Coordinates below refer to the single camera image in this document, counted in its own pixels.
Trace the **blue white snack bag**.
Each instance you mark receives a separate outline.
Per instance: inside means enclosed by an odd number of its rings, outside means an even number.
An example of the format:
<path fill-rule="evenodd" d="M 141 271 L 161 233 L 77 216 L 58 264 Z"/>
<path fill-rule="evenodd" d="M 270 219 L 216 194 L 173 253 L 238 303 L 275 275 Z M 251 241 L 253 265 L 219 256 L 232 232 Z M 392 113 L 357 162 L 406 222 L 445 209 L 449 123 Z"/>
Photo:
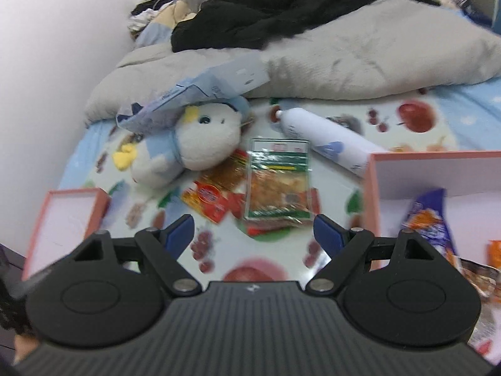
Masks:
<path fill-rule="evenodd" d="M 444 257 L 457 255 L 455 243 L 444 215 L 447 192 L 437 188 L 413 200 L 402 220 L 401 229 L 417 232 Z"/>

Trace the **silver spicy strips snack pack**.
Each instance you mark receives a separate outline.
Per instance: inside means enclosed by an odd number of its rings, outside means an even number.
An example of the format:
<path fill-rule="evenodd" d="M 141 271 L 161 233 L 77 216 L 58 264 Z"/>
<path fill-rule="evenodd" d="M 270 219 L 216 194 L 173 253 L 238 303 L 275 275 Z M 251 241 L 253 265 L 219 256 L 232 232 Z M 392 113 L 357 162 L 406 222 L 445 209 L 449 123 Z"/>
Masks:
<path fill-rule="evenodd" d="M 476 289 L 482 301 L 493 298 L 499 277 L 499 269 L 456 256 L 458 270 Z"/>

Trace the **red snack packet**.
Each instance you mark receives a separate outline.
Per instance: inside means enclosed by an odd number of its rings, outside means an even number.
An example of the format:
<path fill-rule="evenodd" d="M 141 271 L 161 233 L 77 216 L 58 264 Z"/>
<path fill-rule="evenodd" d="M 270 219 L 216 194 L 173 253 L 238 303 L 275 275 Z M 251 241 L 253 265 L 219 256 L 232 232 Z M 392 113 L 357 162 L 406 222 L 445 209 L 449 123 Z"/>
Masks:
<path fill-rule="evenodd" d="M 181 200 L 199 215 L 219 224 L 229 211 L 229 201 L 222 189 L 210 182 L 193 181 L 181 194 Z"/>

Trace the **pink box lid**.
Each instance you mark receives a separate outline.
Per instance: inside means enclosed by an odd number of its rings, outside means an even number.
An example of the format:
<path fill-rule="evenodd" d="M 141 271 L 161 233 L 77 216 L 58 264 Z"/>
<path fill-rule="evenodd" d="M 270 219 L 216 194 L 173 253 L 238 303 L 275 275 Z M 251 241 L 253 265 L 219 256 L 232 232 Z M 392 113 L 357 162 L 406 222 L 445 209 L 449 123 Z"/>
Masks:
<path fill-rule="evenodd" d="M 49 191 L 31 235 L 22 279 L 68 255 L 97 231 L 110 199 L 101 188 Z"/>

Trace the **white spray bottle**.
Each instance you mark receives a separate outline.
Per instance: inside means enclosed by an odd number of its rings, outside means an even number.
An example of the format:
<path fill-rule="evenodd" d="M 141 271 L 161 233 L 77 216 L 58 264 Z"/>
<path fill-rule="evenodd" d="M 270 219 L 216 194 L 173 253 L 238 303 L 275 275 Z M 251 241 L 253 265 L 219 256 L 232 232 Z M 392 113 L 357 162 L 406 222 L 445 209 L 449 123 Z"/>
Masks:
<path fill-rule="evenodd" d="M 364 176 L 372 154 L 387 153 L 362 135 L 301 107 L 282 110 L 275 106 L 270 118 L 279 123 L 285 136 L 307 140 L 313 151 L 358 177 Z"/>

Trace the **green bordered snack pack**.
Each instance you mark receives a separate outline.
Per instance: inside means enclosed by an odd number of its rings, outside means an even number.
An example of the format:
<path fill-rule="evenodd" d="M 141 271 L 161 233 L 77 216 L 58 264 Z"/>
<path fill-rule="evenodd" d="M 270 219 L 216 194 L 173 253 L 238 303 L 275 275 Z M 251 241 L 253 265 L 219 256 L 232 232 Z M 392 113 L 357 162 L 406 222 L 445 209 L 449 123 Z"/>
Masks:
<path fill-rule="evenodd" d="M 267 230 L 301 226 L 312 218 L 308 141 L 252 139 L 244 219 L 251 226 Z"/>

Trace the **white blue penguin plush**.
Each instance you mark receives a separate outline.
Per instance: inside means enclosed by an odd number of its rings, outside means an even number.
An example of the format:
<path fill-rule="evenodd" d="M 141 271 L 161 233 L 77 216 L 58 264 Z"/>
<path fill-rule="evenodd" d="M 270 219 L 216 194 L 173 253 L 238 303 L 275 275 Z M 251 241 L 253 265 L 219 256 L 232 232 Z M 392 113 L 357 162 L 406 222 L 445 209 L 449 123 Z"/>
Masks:
<path fill-rule="evenodd" d="M 228 159 L 249 121 L 250 104 L 242 97 L 188 105 L 172 127 L 140 133 L 139 142 L 121 144 L 113 163 L 139 185 L 164 188 L 186 170 L 205 171 Z"/>

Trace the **pink cardboard box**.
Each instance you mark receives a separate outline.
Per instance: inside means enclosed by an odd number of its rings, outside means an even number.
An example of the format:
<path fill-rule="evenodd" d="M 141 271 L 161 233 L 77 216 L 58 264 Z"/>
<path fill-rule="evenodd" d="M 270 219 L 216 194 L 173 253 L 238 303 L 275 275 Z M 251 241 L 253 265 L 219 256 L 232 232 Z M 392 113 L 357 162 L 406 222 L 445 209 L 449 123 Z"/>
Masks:
<path fill-rule="evenodd" d="M 379 236 L 419 232 L 463 267 L 500 267 L 500 153 L 372 154 L 363 224 Z"/>

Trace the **orange snack packet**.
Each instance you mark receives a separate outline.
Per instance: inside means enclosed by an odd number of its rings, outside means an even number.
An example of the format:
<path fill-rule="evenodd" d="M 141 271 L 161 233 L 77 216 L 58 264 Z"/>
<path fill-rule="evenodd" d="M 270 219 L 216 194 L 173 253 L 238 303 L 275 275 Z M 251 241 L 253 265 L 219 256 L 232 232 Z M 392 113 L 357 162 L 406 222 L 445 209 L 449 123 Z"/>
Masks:
<path fill-rule="evenodd" d="M 501 241 L 490 240 L 488 243 L 488 265 L 501 270 Z"/>

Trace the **fruit print bed sheet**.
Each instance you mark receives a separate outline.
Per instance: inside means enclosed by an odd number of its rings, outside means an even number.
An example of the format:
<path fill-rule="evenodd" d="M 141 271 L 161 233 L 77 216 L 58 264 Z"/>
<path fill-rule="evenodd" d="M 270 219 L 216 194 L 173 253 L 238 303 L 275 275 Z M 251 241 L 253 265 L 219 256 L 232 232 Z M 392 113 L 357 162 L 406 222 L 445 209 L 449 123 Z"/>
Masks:
<path fill-rule="evenodd" d="M 313 145 L 307 170 L 265 171 L 253 143 L 267 138 L 286 151 L 289 134 L 271 119 L 274 109 L 298 109 L 328 119 L 386 150 L 442 152 L 500 146 L 500 81 L 443 86 L 358 102 L 265 98 L 251 104 L 236 156 L 213 172 L 185 171 L 167 186 L 139 181 L 143 139 L 99 121 L 87 128 L 65 168 L 63 189 L 101 188 L 110 196 L 102 228 L 117 237 L 149 226 L 166 227 L 183 214 L 195 221 L 194 239 L 181 263 L 202 284 L 211 281 L 306 282 L 328 256 L 310 222 L 273 220 L 271 212 L 310 206 L 345 227 L 363 212 L 361 179 L 340 165 L 344 144 Z"/>

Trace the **black clothing pile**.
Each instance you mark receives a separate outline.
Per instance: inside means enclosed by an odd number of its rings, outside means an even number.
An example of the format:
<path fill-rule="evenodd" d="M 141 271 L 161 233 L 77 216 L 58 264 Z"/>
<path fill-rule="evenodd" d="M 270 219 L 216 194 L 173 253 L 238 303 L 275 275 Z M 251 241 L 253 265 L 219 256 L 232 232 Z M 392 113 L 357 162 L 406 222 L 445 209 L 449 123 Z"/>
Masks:
<path fill-rule="evenodd" d="M 207 0 L 192 19 L 175 26 L 174 52 L 193 49 L 263 49 L 338 19 L 376 0 Z M 414 0 L 434 4 L 434 0 Z"/>

